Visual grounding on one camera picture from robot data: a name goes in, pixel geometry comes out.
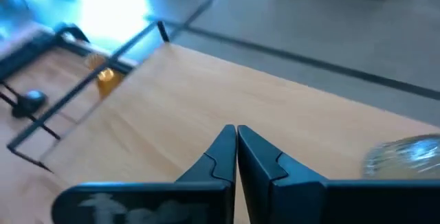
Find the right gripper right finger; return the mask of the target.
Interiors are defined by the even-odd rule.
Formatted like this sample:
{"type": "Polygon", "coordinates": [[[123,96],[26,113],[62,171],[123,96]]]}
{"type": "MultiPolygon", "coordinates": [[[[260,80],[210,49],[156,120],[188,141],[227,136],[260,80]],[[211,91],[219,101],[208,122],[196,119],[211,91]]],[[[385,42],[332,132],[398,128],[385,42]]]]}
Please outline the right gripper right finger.
{"type": "Polygon", "coordinates": [[[440,180],[328,179],[246,125],[238,145],[251,224],[440,224],[440,180]]]}

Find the clear ribbed glass candle holder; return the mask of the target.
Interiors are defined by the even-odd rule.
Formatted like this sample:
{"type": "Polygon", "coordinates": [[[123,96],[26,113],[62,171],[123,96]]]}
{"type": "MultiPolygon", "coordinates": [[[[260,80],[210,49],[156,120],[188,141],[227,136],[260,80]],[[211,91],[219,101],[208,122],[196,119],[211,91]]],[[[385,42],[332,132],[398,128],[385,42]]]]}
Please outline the clear ribbed glass candle holder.
{"type": "Polygon", "coordinates": [[[440,133],[375,146],[362,162],[365,179],[440,179],[440,133]]]}

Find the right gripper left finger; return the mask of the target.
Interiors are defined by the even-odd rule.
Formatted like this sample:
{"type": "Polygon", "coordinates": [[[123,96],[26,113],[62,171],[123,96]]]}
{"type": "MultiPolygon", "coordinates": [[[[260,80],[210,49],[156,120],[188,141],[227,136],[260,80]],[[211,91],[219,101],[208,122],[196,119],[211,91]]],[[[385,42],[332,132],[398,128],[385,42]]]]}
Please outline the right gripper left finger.
{"type": "Polygon", "coordinates": [[[233,224],[237,134],[228,124],[174,182],[87,182],[60,193],[53,224],[233,224]]]}

